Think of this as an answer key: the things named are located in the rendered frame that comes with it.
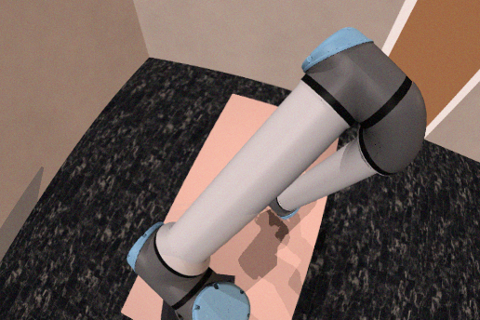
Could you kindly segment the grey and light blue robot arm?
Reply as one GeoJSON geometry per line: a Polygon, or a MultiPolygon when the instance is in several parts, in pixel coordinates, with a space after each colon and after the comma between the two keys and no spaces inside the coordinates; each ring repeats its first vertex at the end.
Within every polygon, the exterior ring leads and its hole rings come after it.
{"type": "Polygon", "coordinates": [[[182,216],[157,222],[127,255],[179,320],[249,320],[246,292],[208,266],[267,206],[287,220],[360,180],[403,170],[420,151],[424,99],[372,39],[340,29],[301,69],[299,84],[182,216]],[[355,139],[302,174],[356,121],[355,139]]]}

